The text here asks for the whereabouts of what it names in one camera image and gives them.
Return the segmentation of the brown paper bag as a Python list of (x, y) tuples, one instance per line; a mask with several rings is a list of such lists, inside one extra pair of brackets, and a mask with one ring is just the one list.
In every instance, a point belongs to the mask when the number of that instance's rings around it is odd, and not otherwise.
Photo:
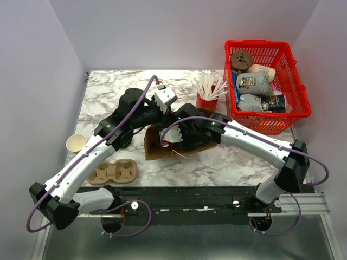
[[(213, 111), (210, 109), (196, 108), (191, 104), (185, 104), (177, 111), (172, 112), (172, 119), (171, 122), (169, 122), (169, 126), (172, 123), (178, 121), (179, 119), (187, 118), (189, 116), (209, 117), (212, 115), (212, 113)], [(200, 120), (189, 121), (195, 121), (197, 123), (197, 126), (201, 123)], [(187, 155), (195, 154), (204, 150), (209, 150), (216, 146), (216, 143), (211, 141), (211, 144), (203, 145), (201, 147), (191, 149), (188, 151), (181, 150), (179, 147), (180, 143), (170, 144), (168, 147), (163, 147), (162, 141), (166, 135), (164, 134), (164, 132), (167, 128), (163, 130), (158, 130), (154, 125), (151, 125), (146, 130), (144, 138), (144, 151), (146, 160), (173, 158), (179, 155), (182, 157), (186, 157)]]

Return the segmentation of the green paper coffee cup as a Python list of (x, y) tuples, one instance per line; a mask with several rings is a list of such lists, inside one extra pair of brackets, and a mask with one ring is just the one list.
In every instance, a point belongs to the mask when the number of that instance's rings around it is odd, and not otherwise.
[(87, 144), (87, 138), (82, 134), (73, 134), (66, 141), (66, 149), (78, 154)]

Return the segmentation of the black coffee cup lid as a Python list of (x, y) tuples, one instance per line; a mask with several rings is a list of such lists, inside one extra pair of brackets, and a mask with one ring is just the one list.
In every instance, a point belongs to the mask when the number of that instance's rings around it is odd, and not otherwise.
[(124, 139), (122, 141), (120, 141), (120, 149), (126, 149), (129, 147), (129, 145), (131, 144), (132, 142), (132, 138), (127, 138), (127, 139)]

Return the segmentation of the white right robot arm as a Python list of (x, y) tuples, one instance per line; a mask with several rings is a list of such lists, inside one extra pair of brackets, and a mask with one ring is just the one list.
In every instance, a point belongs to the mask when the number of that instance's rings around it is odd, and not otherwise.
[(192, 104), (184, 104), (174, 113), (179, 121), (182, 136), (181, 146), (193, 148), (201, 144), (215, 142), (233, 146), (267, 161), (279, 172), (258, 184), (249, 199), (250, 208), (262, 212), (278, 196), (299, 193), (310, 166), (306, 143), (293, 143), (270, 138), (235, 120), (220, 114), (206, 116)]

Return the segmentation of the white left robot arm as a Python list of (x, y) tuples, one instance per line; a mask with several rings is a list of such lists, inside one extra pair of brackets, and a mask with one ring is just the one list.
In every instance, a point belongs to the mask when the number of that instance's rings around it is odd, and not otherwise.
[(68, 227), (78, 215), (96, 210), (114, 214), (120, 209), (119, 193), (110, 187), (79, 193), (82, 183), (107, 158), (130, 144), (137, 128), (160, 123), (177, 100), (170, 87), (155, 90), (151, 99), (138, 88), (129, 88), (118, 108), (103, 119), (84, 148), (59, 173), (44, 184), (29, 189), (38, 210), (58, 230)]

